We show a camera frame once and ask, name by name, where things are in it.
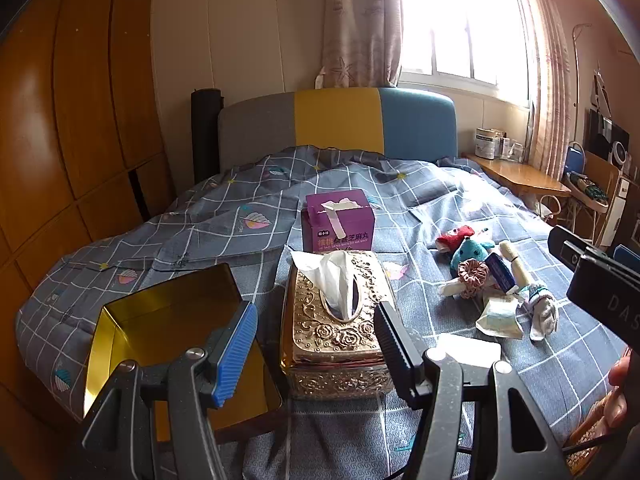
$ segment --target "ornate tissue box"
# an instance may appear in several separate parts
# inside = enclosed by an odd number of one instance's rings
[[[280,366],[298,399],[349,399],[389,392],[391,376],[373,330],[379,301],[393,291],[371,251],[349,251],[354,264],[353,315],[341,319],[324,294],[291,265],[280,332]]]

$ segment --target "headboard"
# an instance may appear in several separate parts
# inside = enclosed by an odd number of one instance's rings
[[[224,108],[220,170],[294,145],[434,161],[458,154],[453,101],[398,88],[327,88],[267,95]]]

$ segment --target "hair scrunchie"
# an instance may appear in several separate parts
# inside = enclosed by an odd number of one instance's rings
[[[489,275],[489,267],[485,263],[473,258],[460,262],[458,266],[458,276],[465,284],[465,290],[460,296],[465,300],[474,297],[486,282]]]

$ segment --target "blue headboard panel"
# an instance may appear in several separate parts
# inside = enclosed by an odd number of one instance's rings
[[[379,88],[385,155],[427,160],[458,156],[456,109],[434,92]]]

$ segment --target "white card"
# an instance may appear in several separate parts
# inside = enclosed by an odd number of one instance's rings
[[[491,368],[500,360],[500,345],[455,334],[441,334],[437,348],[443,349],[460,364]]]

